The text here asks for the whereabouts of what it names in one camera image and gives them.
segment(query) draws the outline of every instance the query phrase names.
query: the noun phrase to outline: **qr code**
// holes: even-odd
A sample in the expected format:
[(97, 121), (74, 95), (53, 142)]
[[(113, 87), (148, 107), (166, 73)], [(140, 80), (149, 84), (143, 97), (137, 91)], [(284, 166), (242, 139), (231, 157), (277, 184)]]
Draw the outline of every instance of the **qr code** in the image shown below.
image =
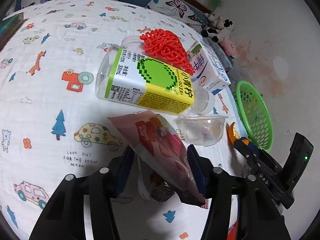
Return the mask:
[(114, 86), (114, 85), (112, 85), (112, 86), (111, 86), (111, 91), (119, 92), (120, 88), (121, 88), (121, 87), (119, 87), (119, 86)]

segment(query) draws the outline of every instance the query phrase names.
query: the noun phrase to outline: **basket rim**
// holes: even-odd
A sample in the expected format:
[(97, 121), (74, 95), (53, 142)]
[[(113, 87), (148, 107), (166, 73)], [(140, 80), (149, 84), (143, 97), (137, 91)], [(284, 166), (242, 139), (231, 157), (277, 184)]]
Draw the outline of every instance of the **basket rim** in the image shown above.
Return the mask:
[(237, 104), (238, 104), (238, 107), (239, 107), (239, 110), (240, 110), (240, 114), (242, 116), (242, 120), (243, 120), (243, 123), (244, 123), (244, 126), (246, 127), (247, 129), (247, 132), (248, 132), (248, 135), (249, 137), (251, 137), (251, 139), (258, 145), (258, 147), (262, 148), (257, 139), (255, 138), (255, 136), (253, 135), (253, 132), (252, 132), (252, 129), (249, 125), (249, 122), (248, 122), (248, 119), (247, 119), (247, 116), (245, 114), (245, 111), (244, 111), (244, 108), (243, 108), (243, 104), (242, 104), (242, 100), (241, 100), (241, 95), (240, 95), (240, 87), (242, 85), (245, 85), (245, 86), (248, 86), (250, 89), (252, 89), (252, 93), (255, 95), (255, 97), (259, 98), (262, 102), (262, 107), (264, 108), (264, 110), (266, 111), (266, 113), (268, 114), (268, 116), (266, 116), (266, 118), (269, 120), (268, 123), (268, 126), (270, 127), (270, 136), (268, 136), (268, 145), (266, 148), (263, 148), (266, 152), (269, 152), (273, 146), (273, 127), (272, 127), (272, 121), (271, 121), (271, 117), (270, 117), (270, 114), (269, 114), (269, 111), (266, 107), (266, 104), (264, 102), (264, 100), (262, 99), (262, 97), (260, 96), (260, 94), (258, 93), (258, 91), (255, 89), (255, 87), (253, 85), (251, 85), (249, 82), (247, 81), (239, 81), (238, 84), (237, 84), (237, 87), (236, 87), (236, 100), (237, 100)]

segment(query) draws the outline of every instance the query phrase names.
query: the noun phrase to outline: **bed sheet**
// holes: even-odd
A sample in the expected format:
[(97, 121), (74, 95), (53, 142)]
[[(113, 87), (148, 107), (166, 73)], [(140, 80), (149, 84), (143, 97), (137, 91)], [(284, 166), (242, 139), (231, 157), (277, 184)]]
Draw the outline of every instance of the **bed sheet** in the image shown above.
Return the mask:
[[(28, 20), (0, 52), (0, 208), (17, 236), (27, 240), (66, 174), (90, 175), (122, 155), (126, 142), (108, 117), (143, 111), (95, 96), (97, 71), (109, 44), (163, 28), (179, 36), (188, 49), (199, 36), (170, 17), (111, 0), (54, 0), (16, 13), (21, 11)], [(227, 115), (231, 124), (238, 114), (228, 93), (227, 88), (217, 95), (212, 112)], [(162, 115), (176, 127), (175, 116)], [(87, 129), (93, 136), (90, 147), (75, 141), (74, 134)], [(122, 142), (110, 147), (100, 143), (101, 136)], [(226, 131), (216, 145), (196, 149), (214, 166), (240, 174), (244, 160), (230, 147)], [(143, 200), (137, 171), (135, 162), (121, 198), (112, 200), (121, 239), (199, 240), (210, 201), (199, 208), (180, 203), (176, 194), (165, 203)], [(88, 198), (85, 203), (91, 240)], [(236, 216), (234, 197), (230, 227)]]

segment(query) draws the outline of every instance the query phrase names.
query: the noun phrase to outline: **white and blue carton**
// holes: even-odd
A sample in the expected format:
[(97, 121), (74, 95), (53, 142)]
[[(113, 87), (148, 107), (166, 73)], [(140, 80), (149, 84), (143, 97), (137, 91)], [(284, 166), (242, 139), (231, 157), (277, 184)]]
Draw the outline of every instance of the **white and blue carton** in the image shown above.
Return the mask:
[(191, 76), (192, 82), (199, 81), (213, 95), (231, 84), (220, 60), (207, 45), (195, 41), (187, 54), (190, 64), (195, 69)]

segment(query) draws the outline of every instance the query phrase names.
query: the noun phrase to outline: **butterfly pillow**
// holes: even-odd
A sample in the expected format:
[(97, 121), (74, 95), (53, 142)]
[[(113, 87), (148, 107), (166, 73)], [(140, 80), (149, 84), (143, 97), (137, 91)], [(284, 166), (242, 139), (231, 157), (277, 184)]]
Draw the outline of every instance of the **butterfly pillow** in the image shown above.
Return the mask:
[(181, 0), (151, 0), (147, 8), (179, 20), (199, 33), (204, 26), (199, 17)]

